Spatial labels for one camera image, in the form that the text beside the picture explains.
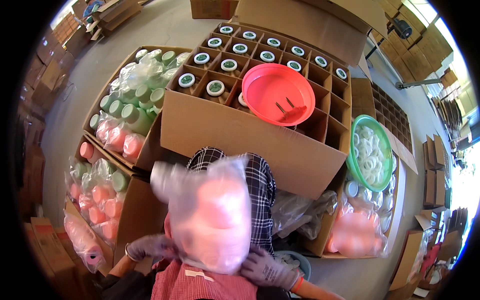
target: green jar label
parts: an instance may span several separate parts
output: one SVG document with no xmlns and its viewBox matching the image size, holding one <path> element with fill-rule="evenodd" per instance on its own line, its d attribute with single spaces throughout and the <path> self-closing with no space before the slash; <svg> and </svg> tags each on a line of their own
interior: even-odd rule
<svg viewBox="0 0 480 300">
<path fill-rule="evenodd" d="M 190 83 L 192 80 L 193 80 L 193 78 L 192 78 L 190 75 L 187 75 L 187 76 L 184 76 L 184 77 L 181 79 L 181 83 L 183 83 L 183 84 L 188 84 L 188 83 Z"/>
<path fill-rule="evenodd" d="M 235 64 L 232 62 L 232 61 L 226 61 L 223 66 L 225 68 L 233 68 L 235 66 Z"/>
<path fill-rule="evenodd" d="M 213 93 L 216 93 L 216 92 L 220 91 L 221 89 L 222 89 L 222 85 L 217 83 L 217 82 L 210 85 L 210 91 L 213 92 Z"/>
<path fill-rule="evenodd" d="M 207 56 L 205 54 L 197 56 L 197 60 L 199 61 L 204 61 L 205 59 L 207 59 Z"/>
</svg>

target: person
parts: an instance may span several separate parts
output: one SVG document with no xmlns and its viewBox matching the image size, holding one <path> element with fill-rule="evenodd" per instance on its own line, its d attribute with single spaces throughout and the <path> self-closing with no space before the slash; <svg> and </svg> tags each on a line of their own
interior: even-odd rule
<svg viewBox="0 0 480 300">
<path fill-rule="evenodd" d="M 287 270 L 272 257 L 270 209 L 275 199 L 275 180 L 261 156 L 248 155 L 250 159 L 245 174 L 252 201 L 252 235 L 250 253 L 240 274 L 216 274 L 183 264 L 171 239 L 170 216 L 167 214 L 164 235 L 145 236 L 125 246 L 125 255 L 101 283 L 103 298 L 288 300 L 288 291 L 292 291 L 304 298 L 344 300 L 303 280 L 298 272 Z M 194 154 L 187 168 L 207 170 L 209 164 L 225 156 L 219 149 L 206 147 Z M 146 276 L 134 271 L 137 263 L 145 257 L 163 257 Z"/>
<path fill-rule="evenodd" d="M 104 5 L 105 2 L 101 1 L 101 0 L 89 0 L 87 2 L 87 8 L 85 8 L 84 10 L 84 16 L 83 18 L 86 18 L 88 17 L 91 13 L 92 13 L 92 10 L 93 10 L 93 7 L 98 4 L 98 8 L 100 8 L 100 6 Z"/>
</svg>

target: gray work glove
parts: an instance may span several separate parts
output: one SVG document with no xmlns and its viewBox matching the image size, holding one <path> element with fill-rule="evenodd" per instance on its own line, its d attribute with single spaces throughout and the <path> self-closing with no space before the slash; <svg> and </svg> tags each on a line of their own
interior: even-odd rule
<svg viewBox="0 0 480 300">
<path fill-rule="evenodd" d="M 250 253 L 242 263 L 241 274 L 260 287 L 279 287 L 291 290 L 299 273 L 287 270 L 284 265 L 276 262 L 264 249 L 256 245 L 250 246 Z"/>
<path fill-rule="evenodd" d="M 173 240 L 164 234 L 147 235 L 125 246 L 125 254 L 134 261 L 145 257 L 178 258 L 178 248 Z"/>
</svg>

